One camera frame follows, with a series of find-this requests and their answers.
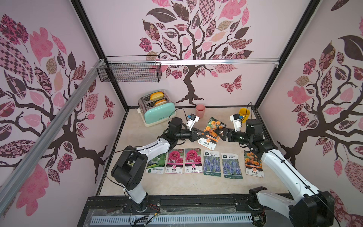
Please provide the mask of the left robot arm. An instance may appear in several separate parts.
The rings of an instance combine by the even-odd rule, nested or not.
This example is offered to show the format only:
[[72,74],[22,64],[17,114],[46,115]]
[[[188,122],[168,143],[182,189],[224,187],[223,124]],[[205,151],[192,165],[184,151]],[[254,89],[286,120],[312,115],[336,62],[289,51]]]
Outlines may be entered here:
[[187,123],[184,124],[181,118],[173,118],[168,123],[168,128],[151,144],[139,148],[127,146],[114,165],[111,176],[128,193],[136,211],[143,212],[148,205],[148,194],[140,184],[147,163],[157,156],[171,151],[179,140],[194,142],[206,134],[204,131],[194,128],[194,124],[199,120],[198,116],[190,114],[186,120]]

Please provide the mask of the marigold seed packet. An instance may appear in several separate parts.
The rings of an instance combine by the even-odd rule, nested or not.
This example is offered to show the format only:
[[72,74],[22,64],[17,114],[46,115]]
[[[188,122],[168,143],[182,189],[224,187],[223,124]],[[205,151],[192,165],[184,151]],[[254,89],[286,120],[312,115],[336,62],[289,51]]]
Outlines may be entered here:
[[264,178],[262,161],[255,154],[244,151],[244,162],[247,175]]
[[225,128],[226,124],[214,117],[210,117],[208,124],[204,129],[206,135],[202,135],[202,137],[198,140],[198,144],[209,150],[214,150],[220,140],[221,135],[223,135],[223,132],[220,130]]

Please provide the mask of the green gourd seed packet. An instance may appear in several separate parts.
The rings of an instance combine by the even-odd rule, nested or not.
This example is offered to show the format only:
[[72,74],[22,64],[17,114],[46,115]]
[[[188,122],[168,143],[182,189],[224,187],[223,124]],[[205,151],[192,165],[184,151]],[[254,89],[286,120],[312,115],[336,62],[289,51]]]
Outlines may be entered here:
[[146,166],[145,172],[148,174],[163,174],[166,164],[167,154],[161,154],[151,159]]

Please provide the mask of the lavender seed packet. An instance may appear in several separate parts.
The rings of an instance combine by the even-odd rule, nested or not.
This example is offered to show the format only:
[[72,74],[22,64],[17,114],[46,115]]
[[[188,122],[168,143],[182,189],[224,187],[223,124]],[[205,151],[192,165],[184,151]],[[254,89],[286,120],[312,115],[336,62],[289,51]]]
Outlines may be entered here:
[[232,153],[222,153],[222,167],[224,178],[243,179],[238,155]]
[[203,153],[203,174],[206,176],[221,177],[220,152],[205,150]]

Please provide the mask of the hollyhock seed packet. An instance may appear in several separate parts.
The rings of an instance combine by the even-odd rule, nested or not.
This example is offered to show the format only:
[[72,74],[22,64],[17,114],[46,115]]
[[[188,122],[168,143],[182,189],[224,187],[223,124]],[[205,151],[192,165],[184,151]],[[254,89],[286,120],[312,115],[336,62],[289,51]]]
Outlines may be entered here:
[[183,174],[184,149],[173,149],[168,153],[165,166],[166,174]]
[[202,160],[200,148],[185,149],[185,173],[202,173]]

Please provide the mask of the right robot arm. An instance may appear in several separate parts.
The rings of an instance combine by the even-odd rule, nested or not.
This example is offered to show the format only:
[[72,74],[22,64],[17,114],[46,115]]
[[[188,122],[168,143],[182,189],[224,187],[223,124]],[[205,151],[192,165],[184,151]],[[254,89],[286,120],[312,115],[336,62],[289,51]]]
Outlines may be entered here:
[[253,210],[268,207],[288,218],[295,227],[330,227],[335,220],[335,200],[330,192],[320,191],[306,180],[263,135],[263,124],[257,119],[233,120],[234,128],[220,128],[216,134],[224,141],[245,145],[266,164],[290,192],[292,199],[272,193],[264,186],[249,190],[248,206]]

